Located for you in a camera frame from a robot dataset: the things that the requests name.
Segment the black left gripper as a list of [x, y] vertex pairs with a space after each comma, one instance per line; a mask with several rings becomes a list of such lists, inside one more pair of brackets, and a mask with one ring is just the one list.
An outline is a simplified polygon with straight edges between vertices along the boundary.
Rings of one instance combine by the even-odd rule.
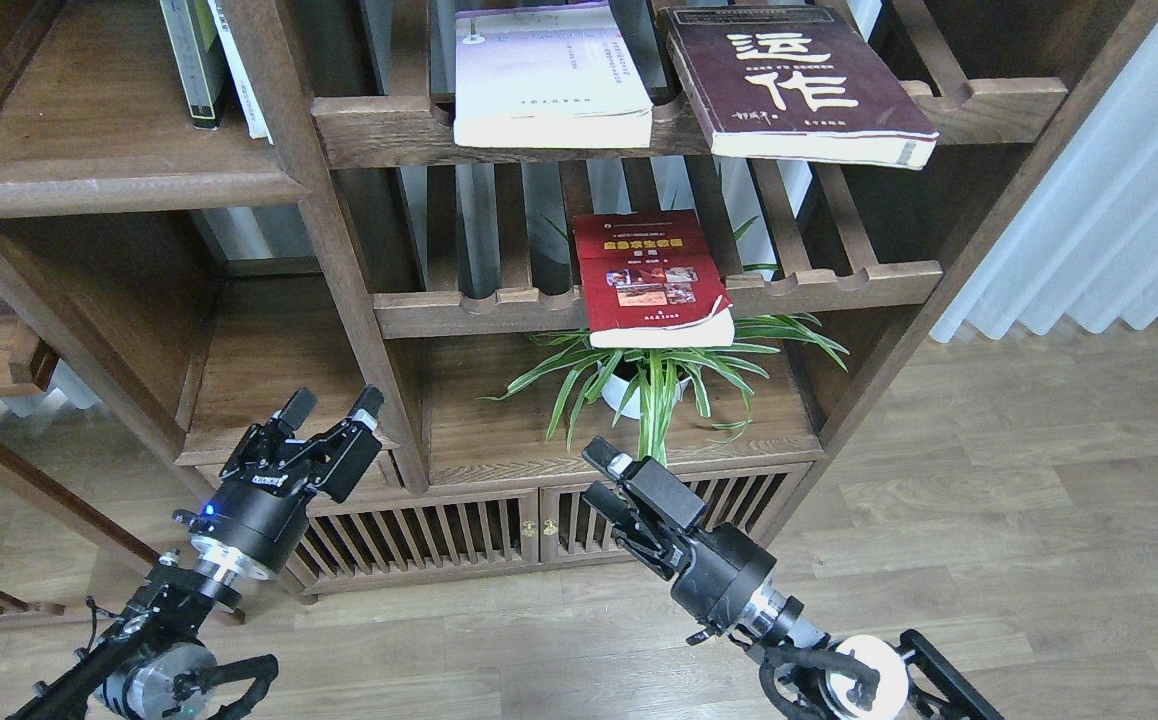
[[313, 498], [345, 501], [381, 451], [373, 432], [383, 404], [381, 389], [365, 385], [345, 419], [300, 441], [294, 433], [318, 405], [300, 387], [267, 424], [247, 429], [203, 509], [175, 512], [200, 559], [256, 580], [281, 573], [309, 527]]

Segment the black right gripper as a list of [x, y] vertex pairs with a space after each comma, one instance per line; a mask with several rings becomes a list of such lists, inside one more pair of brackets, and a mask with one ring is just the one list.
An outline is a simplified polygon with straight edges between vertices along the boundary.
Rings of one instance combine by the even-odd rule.
[[730, 523], [703, 529], [706, 506], [655, 460], [633, 460], [602, 436], [582, 448], [582, 460], [624, 493], [596, 482], [584, 488], [584, 501], [611, 526], [620, 548], [670, 580], [670, 597], [699, 620], [704, 634], [739, 629], [765, 635], [774, 629], [775, 559], [765, 548]]

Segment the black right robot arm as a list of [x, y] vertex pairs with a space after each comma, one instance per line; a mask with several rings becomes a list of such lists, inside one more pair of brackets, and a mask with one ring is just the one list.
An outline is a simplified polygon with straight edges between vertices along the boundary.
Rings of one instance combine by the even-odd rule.
[[582, 451], [604, 475], [582, 493], [620, 548], [670, 583], [701, 624], [689, 644], [725, 635], [758, 667], [765, 698], [787, 719], [996, 719], [935, 644], [906, 630], [834, 641], [772, 587], [774, 556], [733, 524], [704, 527], [706, 505], [653, 457], [633, 460], [603, 438]]

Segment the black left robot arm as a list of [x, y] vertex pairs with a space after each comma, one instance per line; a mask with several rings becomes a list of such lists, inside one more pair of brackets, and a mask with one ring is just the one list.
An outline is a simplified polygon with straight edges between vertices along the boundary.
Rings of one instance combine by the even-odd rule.
[[241, 679], [250, 686], [217, 717], [249, 715], [277, 678], [277, 659], [221, 664], [198, 630], [214, 607], [236, 609], [239, 580], [267, 580], [283, 570], [308, 529], [315, 495], [346, 500], [381, 451], [374, 429], [383, 402], [378, 387], [365, 387], [345, 419], [300, 441], [296, 428], [317, 405], [301, 388], [271, 420], [251, 425], [204, 509], [175, 514], [199, 552], [195, 568], [182, 568], [176, 552], [160, 557], [98, 642], [52, 684], [36, 684], [17, 717], [81, 719], [87, 698], [96, 697], [126, 719], [195, 719], [218, 685]]

